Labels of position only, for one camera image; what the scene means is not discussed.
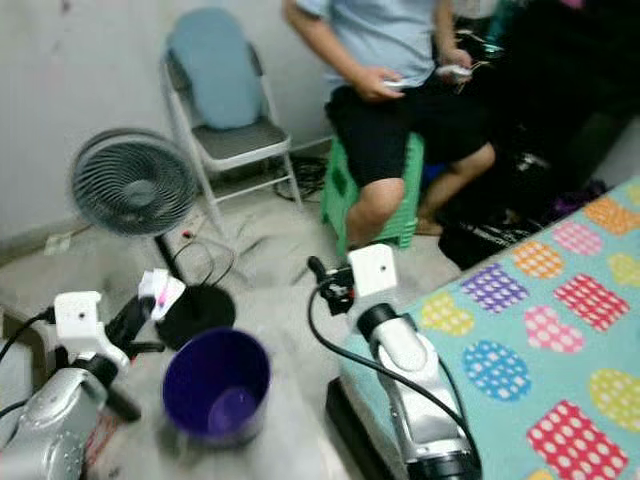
blue plastic cup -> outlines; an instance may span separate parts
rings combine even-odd
[[[175,355],[162,396],[179,430],[215,446],[233,446],[259,433],[270,381],[269,358],[255,338],[214,328]]]

foot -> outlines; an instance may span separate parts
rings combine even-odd
[[[442,235],[442,225],[435,220],[426,218],[418,218],[418,226],[416,227],[416,235],[427,235],[431,237],[439,237]]]

fan base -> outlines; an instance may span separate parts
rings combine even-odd
[[[188,286],[162,322],[158,335],[167,347],[179,350],[196,335],[215,327],[230,327],[236,308],[227,292],[212,285]]]

hand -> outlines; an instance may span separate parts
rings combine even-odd
[[[404,97],[404,93],[385,86],[385,80],[399,82],[402,77],[388,68],[364,67],[355,76],[352,85],[365,102],[387,102]]]
[[[466,50],[462,50],[460,48],[454,48],[453,50],[449,50],[443,52],[440,55],[440,64],[441,65],[460,65],[463,68],[471,69],[473,64],[473,60],[471,59],[471,55]],[[449,74],[442,77],[446,83],[466,83],[471,80],[471,77],[459,77],[453,74]]]

game controller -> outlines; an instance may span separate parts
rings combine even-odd
[[[410,86],[406,80],[399,80],[397,82],[393,80],[385,80],[382,83],[384,83],[385,87],[387,87],[389,90],[393,90],[394,92],[400,92],[404,88],[407,88]]]
[[[436,75],[445,77],[447,75],[453,75],[456,79],[464,80],[471,77],[471,70],[461,67],[460,65],[444,65],[438,67]]]

